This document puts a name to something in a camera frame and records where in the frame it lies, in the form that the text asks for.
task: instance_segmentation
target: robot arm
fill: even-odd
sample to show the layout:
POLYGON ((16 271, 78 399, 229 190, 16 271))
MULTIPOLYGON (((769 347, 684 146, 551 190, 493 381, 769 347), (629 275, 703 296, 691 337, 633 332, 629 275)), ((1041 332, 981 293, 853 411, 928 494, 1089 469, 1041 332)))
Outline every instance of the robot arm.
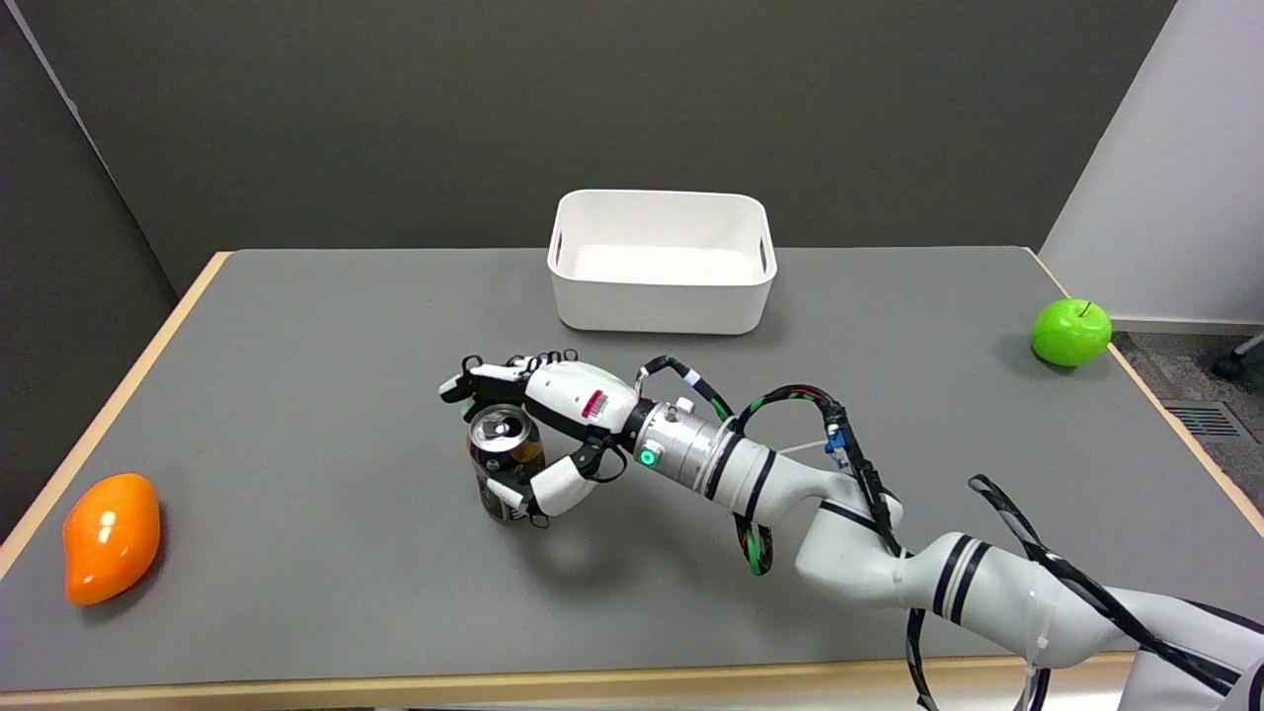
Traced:
MULTIPOLYGON (((645 374, 642 369, 638 383, 645 374)), ((690 377, 699 381, 695 376, 688 371, 686 382, 690 377)), ((798 390, 806 387, 787 386, 787 397, 808 399, 811 390, 798 390)), ((904 509, 860 454, 846 414, 839 416, 841 407, 829 405, 832 399, 817 401, 827 423, 827 452, 839 464, 838 471, 827 472, 742 434, 744 420, 762 405, 758 400, 736 419, 717 424, 688 407, 642 399, 638 388, 574 361, 479 363, 463 368, 440 395, 447 402, 473 397, 475 402, 520 404, 545 425, 583 443, 537 474, 530 491, 494 490, 511 505, 535 506, 549 515, 570 509, 595 486, 602 454, 617 448, 732 511, 739 535, 741 521, 766 530, 798 502, 815 500, 818 511, 795 569, 827 596, 914 615, 930 611, 1024 657, 1033 668, 1078 664, 1130 636, 1141 652, 1125 687, 1122 711, 1259 708, 1264 628, 1213 607, 1097 586, 1045 549, 1021 512, 986 479, 971 485, 1019 535, 1028 559, 961 533, 940 536, 916 555, 901 549, 895 530, 904 509)), ((718 412, 726 410, 717 406, 718 412)), ((910 669, 914 662, 920 663, 915 648, 910 669)), ((921 703, 933 711, 919 673, 914 681, 921 703)))

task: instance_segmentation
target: floor vent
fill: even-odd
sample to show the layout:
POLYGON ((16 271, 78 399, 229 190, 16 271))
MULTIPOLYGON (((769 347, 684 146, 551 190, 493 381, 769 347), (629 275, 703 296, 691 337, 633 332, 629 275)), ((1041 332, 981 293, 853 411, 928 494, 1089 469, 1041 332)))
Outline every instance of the floor vent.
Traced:
POLYGON ((1198 442, 1255 442, 1224 402, 1164 400, 1163 406, 1177 416, 1198 442))

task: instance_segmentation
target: green apple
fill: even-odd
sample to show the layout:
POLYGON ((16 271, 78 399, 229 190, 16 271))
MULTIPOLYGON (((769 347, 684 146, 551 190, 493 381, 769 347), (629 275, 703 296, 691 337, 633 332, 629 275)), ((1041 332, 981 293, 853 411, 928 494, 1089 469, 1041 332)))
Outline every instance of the green apple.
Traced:
POLYGON ((1083 366, 1110 345, 1110 316, 1083 299, 1059 299, 1031 324, 1031 350, 1054 366, 1083 366))

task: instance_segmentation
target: orange fake fruit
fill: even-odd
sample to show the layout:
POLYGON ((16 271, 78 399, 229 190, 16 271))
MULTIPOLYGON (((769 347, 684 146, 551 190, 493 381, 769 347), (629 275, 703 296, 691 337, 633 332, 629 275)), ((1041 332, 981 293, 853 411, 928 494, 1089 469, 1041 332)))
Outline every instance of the orange fake fruit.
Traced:
POLYGON ((66 600, 96 605, 135 584, 158 554, 159 528, 149 479, 126 472, 92 485, 62 526, 66 600))

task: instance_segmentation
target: white wall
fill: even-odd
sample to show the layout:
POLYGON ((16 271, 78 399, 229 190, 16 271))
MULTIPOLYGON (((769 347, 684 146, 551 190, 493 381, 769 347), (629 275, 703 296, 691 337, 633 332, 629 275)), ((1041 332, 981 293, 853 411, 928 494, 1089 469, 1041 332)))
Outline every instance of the white wall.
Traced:
POLYGON ((1264 323, 1264 0, 1179 0, 1040 257, 1116 319, 1264 323))

